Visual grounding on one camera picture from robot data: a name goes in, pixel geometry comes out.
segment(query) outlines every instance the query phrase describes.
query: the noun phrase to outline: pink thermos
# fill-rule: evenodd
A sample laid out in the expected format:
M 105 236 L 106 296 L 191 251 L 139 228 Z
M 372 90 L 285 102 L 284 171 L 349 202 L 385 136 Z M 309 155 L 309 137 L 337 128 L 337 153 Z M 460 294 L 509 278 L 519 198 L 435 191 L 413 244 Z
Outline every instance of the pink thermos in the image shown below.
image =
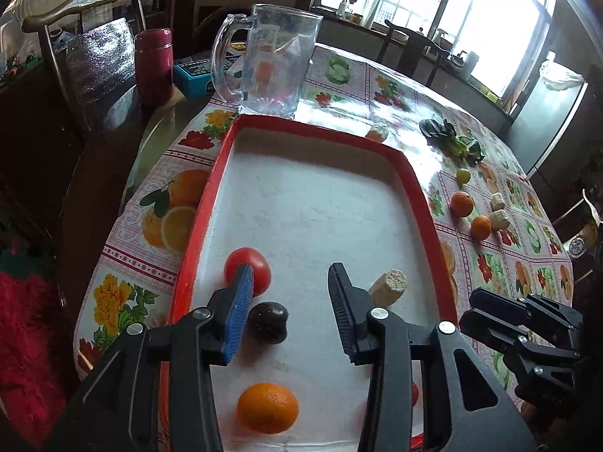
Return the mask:
M 136 87 L 141 104 L 158 107 L 172 96 L 172 32 L 152 29 L 139 33 L 134 40 Z

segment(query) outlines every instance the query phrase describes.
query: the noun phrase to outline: fruit print tablecloth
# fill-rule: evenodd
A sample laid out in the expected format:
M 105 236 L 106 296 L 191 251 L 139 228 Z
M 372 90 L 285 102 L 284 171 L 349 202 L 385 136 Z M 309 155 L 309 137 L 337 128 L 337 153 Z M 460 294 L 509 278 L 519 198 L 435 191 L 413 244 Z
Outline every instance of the fruit print tablecloth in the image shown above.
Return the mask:
M 241 68 L 239 60 L 228 71 L 231 79 Z M 236 107 L 214 97 L 168 147 L 113 226 L 73 336 L 80 375 L 130 323 L 156 327 L 165 322 L 197 204 L 236 115 Z M 458 134 L 477 138 L 485 160 L 477 166 L 458 164 L 427 144 L 418 122 L 432 118 L 446 119 Z M 362 136 L 372 124 L 387 125 L 385 144 L 404 152 L 427 198 L 459 317 L 469 309 L 469 293 L 480 286 L 511 298 L 536 292 L 571 301 L 572 265 L 525 173 L 499 138 L 452 102 L 390 69 L 317 45 L 295 119 Z M 455 221 L 448 203 L 459 190 L 455 173 L 461 166 L 471 170 L 462 189 L 475 208 Z M 470 222 L 490 214 L 495 192 L 505 199 L 511 225 L 475 243 Z M 500 355 L 474 345 L 516 400 L 514 377 Z

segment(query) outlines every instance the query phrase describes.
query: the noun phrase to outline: red tomato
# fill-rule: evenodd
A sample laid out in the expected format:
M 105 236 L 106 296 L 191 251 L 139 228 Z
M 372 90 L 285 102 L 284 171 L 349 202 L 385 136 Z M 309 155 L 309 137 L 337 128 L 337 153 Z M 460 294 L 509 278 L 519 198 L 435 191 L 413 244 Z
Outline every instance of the red tomato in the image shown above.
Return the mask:
M 227 284 L 232 282 L 239 263 L 248 263 L 253 268 L 253 295 L 259 296 L 266 292 L 272 279 L 266 258 L 253 248 L 245 247 L 234 250 L 228 255 L 224 265 L 224 278 Z
M 412 405 L 416 405 L 418 402 L 418 387 L 417 385 L 414 383 L 414 381 L 412 381 Z

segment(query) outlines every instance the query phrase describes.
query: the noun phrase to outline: plastic bag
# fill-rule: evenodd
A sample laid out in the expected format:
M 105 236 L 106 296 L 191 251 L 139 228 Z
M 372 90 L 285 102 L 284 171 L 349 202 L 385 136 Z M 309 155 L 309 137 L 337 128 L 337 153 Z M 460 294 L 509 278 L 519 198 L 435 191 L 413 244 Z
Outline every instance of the plastic bag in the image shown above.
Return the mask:
M 567 90 L 584 83 L 584 77 L 554 61 L 545 61 L 540 67 L 540 78 L 550 90 Z

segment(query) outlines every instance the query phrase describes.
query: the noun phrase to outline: red cloth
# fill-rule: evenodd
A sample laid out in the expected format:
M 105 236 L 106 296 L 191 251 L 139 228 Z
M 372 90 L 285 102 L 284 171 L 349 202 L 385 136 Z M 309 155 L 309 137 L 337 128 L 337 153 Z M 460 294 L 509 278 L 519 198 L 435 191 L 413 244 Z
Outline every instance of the red cloth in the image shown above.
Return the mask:
M 14 430 L 38 447 L 66 403 L 60 311 L 54 283 L 0 273 L 0 399 Z

